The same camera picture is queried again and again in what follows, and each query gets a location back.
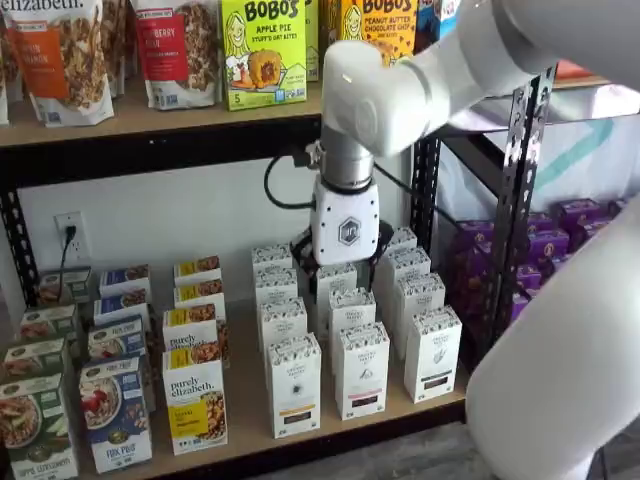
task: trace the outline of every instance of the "white wall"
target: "white wall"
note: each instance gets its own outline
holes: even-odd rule
[[[408,181],[409,157],[407,152],[402,160],[381,163]],[[170,306],[173,263],[211,254],[221,257],[227,298],[247,298],[249,250],[288,242],[309,221],[307,211],[279,210],[269,203],[262,188],[267,163],[254,160],[24,189],[20,200],[38,268],[58,268],[61,248],[53,216],[79,210],[94,269],[150,263],[154,303],[161,299],[156,308]],[[406,196],[384,177],[376,178],[381,218],[394,226],[406,224]],[[294,169],[290,159],[283,159],[270,185],[283,201],[300,202],[310,198],[313,179],[314,173]],[[13,265],[3,262],[6,268]],[[11,298],[7,302],[17,303]]]

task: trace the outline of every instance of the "electrical outlet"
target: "electrical outlet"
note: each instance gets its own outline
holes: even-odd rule
[[[73,237],[69,247],[67,248],[67,257],[65,265],[79,265],[87,263],[89,261],[89,244],[87,243],[87,236],[84,230],[84,222],[82,221],[81,212],[70,212],[56,215],[53,217],[56,222],[56,229],[58,231],[58,239],[60,240],[60,248],[64,248],[67,233],[65,229],[74,225],[76,227],[76,236]]]

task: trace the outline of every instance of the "floor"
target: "floor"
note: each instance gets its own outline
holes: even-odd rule
[[[640,478],[640,420],[606,449],[610,480]],[[589,480],[602,479],[599,462]],[[254,480],[494,480],[467,429],[451,424],[355,450],[344,455],[262,475]]]

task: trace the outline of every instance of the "green cereal box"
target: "green cereal box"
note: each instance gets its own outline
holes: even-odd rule
[[[307,22],[307,82],[320,79],[320,53],[318,51],[318,23],[320,0],[305,0]]]
[[[229,110],[307,99],[305,5],[222,0]]]

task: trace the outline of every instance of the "red label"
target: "red label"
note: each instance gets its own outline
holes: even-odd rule
[[[184,18],[170,8],[137,12],[138,46],[144,77],[150,81],[185,81],[188,76]]]

